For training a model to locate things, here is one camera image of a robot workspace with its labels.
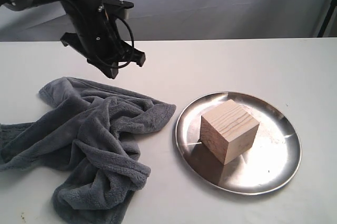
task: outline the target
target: stainless steel plate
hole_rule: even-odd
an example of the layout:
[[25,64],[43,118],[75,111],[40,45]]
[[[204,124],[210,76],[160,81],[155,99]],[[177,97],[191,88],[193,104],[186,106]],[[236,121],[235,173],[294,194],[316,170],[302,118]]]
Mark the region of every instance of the stainless steel plate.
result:
[[[201,115],[229,99],[254,116],[260,126],[253,147],[224,166],[199,141],[199,132]],[[301,143],[287,118],[266,102],[241,93],[213,93],[195,100],[180,115],[175,137],[181,156],[197,174],[220,189],[243,195],[283,187],[301,162]]]

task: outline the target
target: plate rim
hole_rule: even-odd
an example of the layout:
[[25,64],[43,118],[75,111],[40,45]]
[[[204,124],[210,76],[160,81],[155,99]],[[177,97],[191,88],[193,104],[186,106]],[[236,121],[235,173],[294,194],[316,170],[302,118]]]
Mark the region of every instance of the plate rim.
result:
[[183,153],[179,147],[179,144],[178,144],[178,137],[177,137],[177,131],[178,131],[178,124],[179,122],[181,121],[181,117],[182,115],[184,114],[184,112],[193,104],[195,103],[196,101],[204,98],[204,97],[207,97],[207,96],[211,96],[211,95],[215,95],[215,94],[229,94],[229,93],[236,93],[236,94],[240,94],[240,95],[246,95],[246,96],[250,96],[250,97],[253,97],[255,99],[258,99],[258,100],[261,100],[263,102],[265,102],[266,104],[269,104],[271,105],[274,109],[278,110],[282,115],[284,115],[278,108],[276,108],[275,106],[273,106],[272,104],[268,103],[267,101],[263,100],[263,99],[260,99],[260,98],[257,98],[256,96],[253,96],[253,95],[249,95],[249,94],[245,94],[245,93],[242,93],[242,92],[236,92],[236,91],[219,91],[219,92],[212,92],[212,93],[209,93],[209,94],[206,94],[206,95],[203,95],[203,96],[200,96],[198,97],[197,99],[193,100],[192,102],[190,102],[184,109],[183,111],[180,113],[178,119],[177,119],[177,122],[175,124],[175,144],[176,144],[176,147],[179,151],[179,154],[180,154],[180,157],[181,159],[184,160],[184,162],[188,165],[189,169],[192,170],[198,177],[200,177],[202,180],[204,180],[206,183],[208,183],[209,185],[211,186],[214,186],[216,188],[219,188],[223,191],[227,191],[227,192],[231,192],[233,194],[239,194],[239,195],[243,195],[243,196],[256,196],[256,195],[262,195],[262,194],[267,194],[267,193],[271,193],[271,192],[274,192],[274,191],[277,191],[283,187],[285,187],[293,178],[294,176],[297,174],[299,168],[300,168],[300,165],[301,165],[301,162],[302,162],[302,143],[301,143],[301,139],[299,137],[299,134],[297,133],[297,130],[296,128],[294,127],[293,123],[291,123],[291,121],[286,117],[284,116],[288,121],[289,123],[291,124],[291,126],[293,127],[296,135],[297,135],[297,139],[298,139],[298,142],[299,142],[299,147],[300,147],[300,157],[299,157],[299,160],[298,160],[298,163],[297,163],[297,166],[296,166],[296,169],[294,170],[294,172],[292,173],[292,175],[286,180],[284,181],[281,185],[273,188],[273,189],[270,189],[270,190],[267,190],[267,191],[261,191],[261,192],[238,192],[238,191],[233,191],[233,190],[230,190],[230,189],[226,189],[226,188],[222,188],[220,186],[217,186],[211,182],[209,182],[208,180],[206,180],[205,178],[203,178],[201,175],[199,175],[191,166],[190,164],[187,162],[187,160],[184,158],[183,156]]

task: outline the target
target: white table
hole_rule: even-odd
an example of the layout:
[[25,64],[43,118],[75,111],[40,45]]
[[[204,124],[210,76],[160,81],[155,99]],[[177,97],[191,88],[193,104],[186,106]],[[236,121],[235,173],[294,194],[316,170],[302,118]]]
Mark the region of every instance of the white table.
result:
[[[74,76],[175,103],[157,134],[137,137],[140,161],[152,168],[133,198],[128,223],[337,223],[337,39],[137,42],[143,68],[109,80],[60,43],[0,43],[0,122],[37,120],[49,110],[36,93],[49,81]],[[183,165],[173,144],[182,109],[217,91],[257,96],[280,109],[303,145],[300,169],[277,193],[243,197],[213,189]],[[50,199],[67,173],[48,168],[0,173],[3,224],[63,223]]]

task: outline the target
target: gray fabric backdrop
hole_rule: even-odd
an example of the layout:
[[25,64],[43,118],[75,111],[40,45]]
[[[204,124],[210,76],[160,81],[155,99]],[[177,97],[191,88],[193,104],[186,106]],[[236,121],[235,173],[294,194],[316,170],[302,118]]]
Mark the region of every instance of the gray fabric backdrop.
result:
[[[330,0],[127,1],[135,3],[128,22],[137,40],[202,40],[312,37]],[[72,31],[62,14],[55,4],[19,14],[2,7],[0,41],[58,40]],[[122,27],[121,33],[127,39]]]

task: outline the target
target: fleece towel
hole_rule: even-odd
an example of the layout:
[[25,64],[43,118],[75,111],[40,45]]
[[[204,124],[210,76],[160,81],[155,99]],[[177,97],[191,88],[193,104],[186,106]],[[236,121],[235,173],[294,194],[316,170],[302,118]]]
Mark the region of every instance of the fleece towel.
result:
[[121,223],[150,168],[131,134],[162,129],[175,106],[135,92],[64,77],[40,97],[54,109],[34,123],[0,124],[0,171],[44,165],[72,171],[52,198],[71,224]]

